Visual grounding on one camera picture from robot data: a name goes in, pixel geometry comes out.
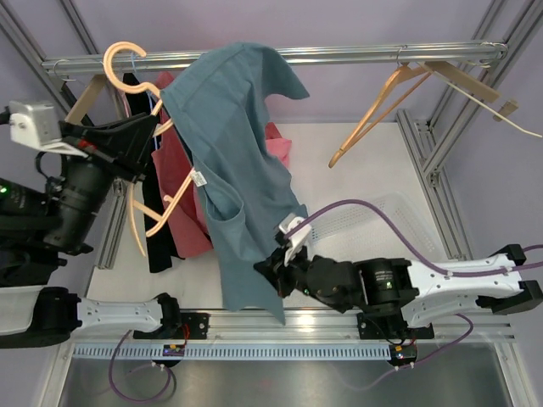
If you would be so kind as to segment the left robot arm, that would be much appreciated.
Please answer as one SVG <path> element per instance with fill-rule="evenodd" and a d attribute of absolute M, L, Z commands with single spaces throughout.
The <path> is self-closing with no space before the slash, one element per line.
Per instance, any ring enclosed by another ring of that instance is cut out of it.
<path fill-rule="evenodd" d="M 49 176 L 40 192 L 1 183 L 2 348 L 43 348 L 83 333 L 176 336 L 182 313 L 168 293 L 101 302 L 49 283 L 68 256 L 91 252 L 86 237 L 113 183 L 142 180 L 157 117 L 137 114 L 96 127 L 7 109 L 2 121 L 14 142 L 61 157 L 59 175 Z"/>

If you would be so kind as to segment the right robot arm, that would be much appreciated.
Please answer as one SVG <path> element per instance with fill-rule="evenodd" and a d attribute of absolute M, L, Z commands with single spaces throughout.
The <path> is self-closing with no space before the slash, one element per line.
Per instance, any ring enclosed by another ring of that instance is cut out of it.
<path fill-rule="evenodd" d="M 542 289 L 520 273 L 529 268 L 517 244 L 489 258 L 432 263 L 426 259 L 337 261 L 306 248 L 288 257 L 277 248 L 254 268 L 281 298 L 297 290 L 344 313 L 359 309 L 383 339 L 407 340 L 440 317 L 488 309 L 495 315 L 526 312 L 542 303 Z"/>

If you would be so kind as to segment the blue t shirt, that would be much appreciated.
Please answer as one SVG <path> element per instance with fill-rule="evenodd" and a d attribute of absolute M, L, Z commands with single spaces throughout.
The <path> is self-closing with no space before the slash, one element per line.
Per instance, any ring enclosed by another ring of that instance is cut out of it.
<path fill-rule="evenodd" d="M 308 92 L 272 47 L 238 42 L 200 56 L 160 96 L 194 169 L 221 273 L 222 302 L 258 308 L 284 321 L 283 302 L 255 264 L 277 247 L 288 215 L 304 216 L 291 175 L 266 147 L 266 99 L 293 100 Z"/>

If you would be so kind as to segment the light wooden hanger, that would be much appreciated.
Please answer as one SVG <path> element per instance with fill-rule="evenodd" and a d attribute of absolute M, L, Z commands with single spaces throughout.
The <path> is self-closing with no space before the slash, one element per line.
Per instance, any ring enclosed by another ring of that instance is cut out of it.
<path fill-rule="evenodd" d="M 146 51 L 133 42 L 115 42 L 110 45 L 103 56 L 104 73 L 106 74 L 109 82 L 117 90 L 120 90 L 126 94 L 150 92 L 158 99 L 155 106 L 151 109 L 150 114 L 140 114 L 138 116 L 133 116 L 133 122 L 130 123 L 131 132 L 133 133 L 132 140 L 136 142 L 137 147 L 142 150 L 142 152 L 137 152 L 137 157 L 144 158 L 144 163 L 142 164 L 142 172 L 135 175 L 134 180 L 130 181 L 127 192 L 127 214 L 129 224 L 132 229 L 132 236 L 138 246 L 141 255 L 143 257 L 146 257 L 147 252 L 143 246 L 142 239 L 140 238 L 140 235 L 137 231 L 135 211 L 138 210 L 142 212 L 144 215 L 150 217 L 154 221 L 154 225 L 145 232 L 146 237 L 154 236 L 167 223 L 173 213 L 174 208 L 181 201 L 183 195 L 191 186 L 193 182 L 193 175 L 195 174 L 195 169 L 192 168 L 188 172 L 188 175 L 173 196 L 165 195 L 165 201 L 167 205 L 166 209 L 163 210 L 162 214 L 157 213 L 153 209 L 147 207 L 145 204 L 135 199 L 135 186 L 138 182 L 140 182 L 140 178 L 143 175 L 144 168 L 147 165 L 149 140 L 151 138 L 162 135 L 166 130 L 170 130 L 174 125 L 172 119 L 167 120 L 164 124 L 160 124 L 159 112 L 163 107 L 163 101 L 160 97 L 160 89 L 155 84 L 145 81 L 137 85 L 128 85 L 118 78 L 114 70 L 113 61 L 114 57 L 121 52 L 135 53 L 137 56 L 140 57 L 147 56 Z"/>

